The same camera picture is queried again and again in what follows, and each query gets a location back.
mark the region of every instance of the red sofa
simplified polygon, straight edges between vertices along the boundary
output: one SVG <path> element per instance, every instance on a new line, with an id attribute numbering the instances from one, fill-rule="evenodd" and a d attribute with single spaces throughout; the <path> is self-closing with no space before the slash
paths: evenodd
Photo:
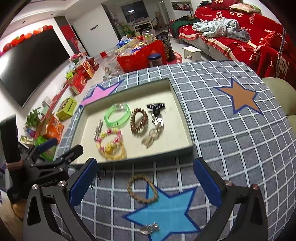
<path id="1" fill-rule="evenodd" d="M 184 39 L 198 48 L 200 48 L 199 44 L 202 40 L 209 47 L 218 50 L 226 59 L 246 63 L 260 78 L 275 77 L 278 50 L 283 32 L 281 24 L 257 13 L 241 13 L 227 9 L 210 9 L 209 7 L 196 9 L 195 17 L 209 21 L 221 17 L 234 18 L 238 20 L 240 27 L 250 34 L 251 41 L 245 43 L 227 37 L 203 37 L 201 33 L 192 29 L 192 25 L 179 29 L 179 39 Z M 267 35 L 273 35 L 270 33 L 275 34 L 274 39 L 266 38 Z M 279 70 L 279 78 L 286 80 L 296 89 L 296 48 L 288 34 L 286 34 Z"/>

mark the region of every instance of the beige tray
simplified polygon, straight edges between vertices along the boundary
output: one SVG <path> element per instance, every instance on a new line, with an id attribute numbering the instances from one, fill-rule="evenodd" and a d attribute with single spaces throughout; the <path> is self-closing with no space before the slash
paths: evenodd
<path id="1" fill-rule="evenodd" d="M 107 161 L 96 148 L 94 131 L 99 120 L 104 121 L 104 114 L 107 109 L 112 104 L 121 102 L 126 102 L 131 112 L 135 108 L 144 108 L 148 114 L 149 124 L 145 133 L 134 135 L 130 129 L 130 121 L 127 121 L 121 127 L 127 159 Z M 159 139 L 154 141 L 149 149 L 146 149 L 141 144 L 141 141 L 155 127 L 151 121 L 152 111 L 146 107 L 150 103 L 165 103 L 165 109 L 160 111 L 164 127 Z M 109 121 L 115 121 L 122 115 L 123 113 L 114 113 L 111 115 Z M 141 119 L 140 113 L 136 115 L 136 122 L 138 119 Z M 102 131 L 106 130 L 107 126 L 104 123 Z M 113 140 L 115 137 L 115 135 L 107 137 L 102 141 L 102 145 L 106 145 L 107 142 Z M 119 161 L 127 163 L 178 156 L 191 152 L 194 146 L 185 114 L 169 79 L 138 85 L 85 106 L 77 124 L 71 147 L 76 144 L 82 145 L 84 151 L 72 164 L 84 164 L 89 157 L 92 157 L 97 160 L 99 165 L 103 166 L 108 166 Z"/>

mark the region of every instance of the pink star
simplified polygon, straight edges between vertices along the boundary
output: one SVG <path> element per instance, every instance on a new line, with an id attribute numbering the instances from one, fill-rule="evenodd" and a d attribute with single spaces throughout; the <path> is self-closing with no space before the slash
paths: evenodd
<path id="1" fill-rule="evenodd" d="M 122 81 L 119 81 L 118 83 L 108 87 L 108 88 L 104 88 L 100 85 L 97 85 L 92 93 L 92 95 L 86 99 L 84 99 L 83 101 L 81 101 L 80 106 L 86 106 L 94 101 L 97 101 L 99 99 L 102 99 L 106 96 L 108 96 L 109 94 L 111 94 L 120 84 L 122 83 Z"/>

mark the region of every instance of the table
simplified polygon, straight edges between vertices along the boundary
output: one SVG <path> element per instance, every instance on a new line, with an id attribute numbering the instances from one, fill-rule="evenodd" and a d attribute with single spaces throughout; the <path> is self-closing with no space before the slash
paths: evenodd
<path id="1" fill-rule="evenodd" d="M 193 173 L 193 160 L 202 156 L 213 170 L 235 185 L 260 186 L 269 237 L 276 238 L 294 211 L 296 139 L 271 91 L 246 64 L 235 61 L 164 65 L 124 74 L 102 85 L 108 87 L 123 80 L 116 89 L 118 92 L 161 78 L 169 78 L 177 92 L 193 133 L 195 152 L 168 160 L 114 167 L 106 171 L 106 176 L 102 172 L 102 181 L 95 180 L 94 192 L 88 189 L 81 205 L 75 207 L 86 227 L 98 240 L 148 240 L 139 233 L 139 226 L 122 218 L 142 206 L 129 196 L 126 185 L 131 175 L 144 173 L 168 194 L 197 187 L 188 213 L 203 228 L 216 207 L 209 204 Z M 264 115 L 247 107 L 233 114 L 230 97 L 214 88 L 230 85 L 231 78 L 259 92 L 255 101 Z M 89 89 L 86 98 L 94 88 Z M 57 148 L 58 155 L 69 149 L 81 112 L 79 107 Z M 134 189 L 145 196 L 145 183 L 135 183 Z M 234 208 L 221 237 L 229 233 L 238 208 Z M 55 213 L 62 225 L 58 211 Z M 67 232 L 65 227 L 61 228 L 63 233 Z M 191 241 L 196 236 L 197 233 L 174 234 L 170 238 Z"/>
<path id="2" fill-rule="evenodd" d="M 147 23 L 149 23 L 149 24 L 151 25 L 151 28 L 152 28 L 152 30 L 153 30 L 152 21 L 150 21 L 150 20 L 143 20 L 143 21 L 141 21 L 141 22 L 138 22 L 138 23 L 134 23 L 134 24 L 133 24 L 133 28 L 135 29 L 135 32 L 138 31 L 138 30 L 136 29 L 136 27 L 138 27 L 138 26 L 140 26 L 140 25 L 143 25 L 143 24 L 147 24 Z"/>
<path id="3" fill-rule="evenodd" d="M 193 62 L 202 60 L 200 49 L 193 46 L 183 47 L 182 49 L 184 49 L 184 58 L 187 58 L 188 55 L 190 55 Z"/>

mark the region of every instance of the red round rug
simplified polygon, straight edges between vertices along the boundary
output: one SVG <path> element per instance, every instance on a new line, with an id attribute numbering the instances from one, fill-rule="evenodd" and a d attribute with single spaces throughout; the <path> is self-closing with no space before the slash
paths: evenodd
<path id="1" fill-rule="evenodd" d="M 175 59 L 172 61 L 168 61 L 167 64 L 181 64 L 182 63 L 182 56 L 174 51 Z"/>

